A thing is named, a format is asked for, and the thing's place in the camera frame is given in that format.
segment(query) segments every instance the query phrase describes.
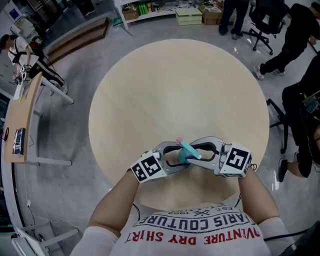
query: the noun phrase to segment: black office chair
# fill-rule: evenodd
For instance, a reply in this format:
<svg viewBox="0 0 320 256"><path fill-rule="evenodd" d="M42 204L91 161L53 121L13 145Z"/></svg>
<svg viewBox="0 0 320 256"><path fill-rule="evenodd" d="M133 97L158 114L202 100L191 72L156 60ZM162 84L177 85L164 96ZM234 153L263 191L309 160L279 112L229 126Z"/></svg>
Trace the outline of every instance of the black office chair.
<svg viewBox="0 0 320 256"><path fill-rule="evenodd" d="M252 24L260 32L258 33L251 28L249 32L242 31L242 33L257 38L252 48L254 51L257 50L257 44L260 40L270 49L270 55L274 54L269 45L269 39L262 34L272 34L274 38L277 38L276 34L279 34L286 24L283 18L288 11L289 7L282 0L256 0L255 5L251 3L249 17L252 20ZM266 16L269 16L268 24L263 22Z"/></svg>
<svg viewBox="0 0 320 256"><path fill-rule="evenodd" d="M318 110L320 109L320 90L318 90L316 93L312 94L311 96L307 97L306 99L304 99L301 102L301 106L300 106L300 115L301 115L301 120L307 120L307 119L313 119L315 118L315 114L318 112ZM284 129L284 147L280 150L281 154L284 154L287 150L287 145L288 145L288 130L289 130L289 122L286 119L286 114L283 113L281 111L281 109L273 102L272 99L268 99L266 101L266 104L272 105L273 108L275 109L275 111L278 113L278 119L279 121L271 124L269 128L273 128L276 126L280 126L283 125L283 129ZM306 123L304 123L304 130L306 135L308 136L308 132L307 132L307 128L306 128Z"/></svg>

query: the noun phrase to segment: person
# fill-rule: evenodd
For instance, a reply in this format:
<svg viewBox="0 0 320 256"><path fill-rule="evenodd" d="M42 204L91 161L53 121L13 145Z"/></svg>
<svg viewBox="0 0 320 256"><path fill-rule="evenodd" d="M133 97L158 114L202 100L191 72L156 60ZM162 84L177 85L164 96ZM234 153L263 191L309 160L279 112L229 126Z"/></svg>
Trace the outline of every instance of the person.
<svg viewBox="0 0 320 256"><path fill-rule="evenodd" d="M243 212L219 204L161 211L122 232L139 187L128 170L94 209L71 256L278 256L294 240L264 241L288 234L274 199L251 167L238 184Z"/></svg>
<svg viewBox="0 0 320 256"><path fill-rule="evenodd" d="M16 66L17 75L20 77L20 67L26 67L29 78L34 78L39 72L49 81L55 81L60 85L61 91L68 94L68 84L54 70L49 68L47 64L35 55L23 37L5 34L0 38L0 52L8 50L8 57L12 65Z"/></svg>
<svg viewBox="0 0 320 256"><path fill-rule="evenodd" d="M315 56L306 73L299 83L286 87L282 92L282 105L285 117L291 127L295 144L299 147L295 162L280 159L277 180L283 182L287 171L300 178L308 178L313 161L320 164L320 113L319 98L320 86L315 82L318 79L320 55ZM303 100L311 97L307 104ZM306 118L308 112L316 118Z"/></svg>
<svg viewBox="0 0 320 256"><path fill-rule="evenodd" d="M219 34L225 36L228 33L229 19L236 9L236 21L231 30L232 39L237 40L242 37L241 28L247 14L249 0L225 0L221 24L219 25Z"/></svg>
<svg viewBox="0 0 320 256"><path fill-rule="evenodd" d="M274 72L277 76L285 75L286 66L298 58L308 45L320 39L320 4L313 2L311 7L295 3L289 10L291 24L285 33L284 45L278 56L264 64L254 66L254 73L259 80L265 78L266 73Z"/></svg>

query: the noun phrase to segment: person in black clothes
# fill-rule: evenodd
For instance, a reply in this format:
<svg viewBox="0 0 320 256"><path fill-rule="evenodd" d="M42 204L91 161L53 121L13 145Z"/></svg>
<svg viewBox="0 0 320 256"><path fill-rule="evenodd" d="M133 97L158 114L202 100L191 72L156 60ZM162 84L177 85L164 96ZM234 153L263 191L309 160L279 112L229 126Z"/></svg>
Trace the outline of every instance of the person in black clothes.
<svg viewBox="0 0 320 256"><path fill-rule="evenodd" d="M219 25L219 33L224 36L228 33L229 19L236 9L236 21L234 28L231 30L232 39L237 40L242 37L241 28L244 24L244 19L247 14L249 0L225 0L223 6L223 14L221 25Z"/></svg>
<svg viewBox="0 0 320 256"><path fill-rule="evenodd" d="M265 64L255 66L254 73L259 80L263 80L266 73L274 71L277 76L285 75L285 67L302 54L308 45L312 45L320 39L320 4L313 2L308 8L295 3L288 14L291 16L291 24L285 33L284 45L280 54Z"/></svg>
<svg viewBox="0 0 320 256"><path fill-rule="evenodd" d="M314 57L299 83L286 87L282 92L282 105L285 110L286 120L291 127L294 142L299 146L296 162L280 160L277 179L283 182L287 170L295 176L307 178L311 172L312 161L320 164L320 120L306 118L308 112L320 106L316 94L310 100L315 104L302 104L303 100L320 91L318 81L320 55ZM319 117L320 110L315 110L311 115Z"/></svg>

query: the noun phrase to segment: black pants with white stripes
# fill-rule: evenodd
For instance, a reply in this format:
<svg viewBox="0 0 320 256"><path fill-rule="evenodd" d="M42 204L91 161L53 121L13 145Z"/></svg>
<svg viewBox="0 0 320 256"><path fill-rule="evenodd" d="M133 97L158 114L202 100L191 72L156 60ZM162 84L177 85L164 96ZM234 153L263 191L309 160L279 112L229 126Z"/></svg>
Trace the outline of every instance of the black pants with white stripes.
<svg viewBox="0 0 320 256"><path fill-rule="evenodd" d="M43 60L37 60L29 72L29 78L34 78L39 72L49 81L56 81L60 86L63 86L66 82L58 75L54 70L49 68Z"/></svg>

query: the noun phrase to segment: rectangular wooden table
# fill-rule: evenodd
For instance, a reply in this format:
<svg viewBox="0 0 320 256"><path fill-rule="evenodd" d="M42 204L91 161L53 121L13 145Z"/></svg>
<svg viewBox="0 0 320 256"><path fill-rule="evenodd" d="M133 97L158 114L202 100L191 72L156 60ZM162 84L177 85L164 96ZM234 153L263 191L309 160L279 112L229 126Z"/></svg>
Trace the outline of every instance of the rectangular wooden table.
<svg viewBox="0 0 320 256"><path fill-rule="evenodd" d="M51 84L47 79L42 76L40 72L30 81L29 91L26 99L20 102L19 99L11 100L9 103L8 112L5 117L4 132L9 128L8 138L2 142L4 146L4 161L9 163L20 163L20 164L56 164L56 165L72 165L71 161L56 160L50 158L39 157L28 154L28 139L30 137L30 126L32 123L33 114L42 117L42 114L35 110L36 96L40 88L41 83L48 86L51 90L62 96L63 99L69 103L74 103L74 100L69 96L65 95L62 91ZM24 135L24 149L23 155L13 154L13 145L16 135L16 130L25 128Z"/></svg>

